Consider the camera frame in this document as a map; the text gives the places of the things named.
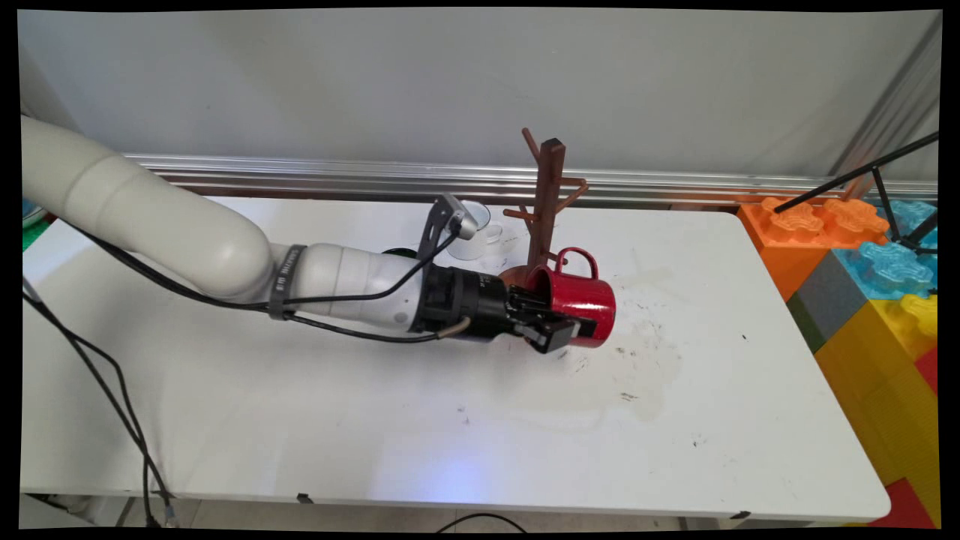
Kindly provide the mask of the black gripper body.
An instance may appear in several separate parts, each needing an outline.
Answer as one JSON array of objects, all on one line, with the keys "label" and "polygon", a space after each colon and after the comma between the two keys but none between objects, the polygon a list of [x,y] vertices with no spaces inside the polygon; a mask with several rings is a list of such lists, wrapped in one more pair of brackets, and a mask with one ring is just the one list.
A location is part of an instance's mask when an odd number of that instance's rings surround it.
[{"label": "black gripper body", "polygon": [[469,325],[453,338],[487,343],[500,335],[520,335],[510,287],[500,277],[454,267],[428,264],[423,270],[419,304],[412,332],[434,332]]}]

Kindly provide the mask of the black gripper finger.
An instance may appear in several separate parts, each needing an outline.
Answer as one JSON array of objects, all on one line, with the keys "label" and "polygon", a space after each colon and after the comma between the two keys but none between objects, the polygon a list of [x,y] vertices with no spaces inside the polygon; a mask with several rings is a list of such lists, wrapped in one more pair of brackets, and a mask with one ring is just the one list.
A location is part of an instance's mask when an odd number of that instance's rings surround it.
[{"label": "black gripper finger", "polygon": [[525,288],[510,289],[510,314],[514,317],[552,317],[549,298]]},{"label": "black gripper finger", "polygon": [[517,323],[517,334],[538,353],[551,353],[569,345],[580,334],[581,321],[566,315],[532,316]]}]

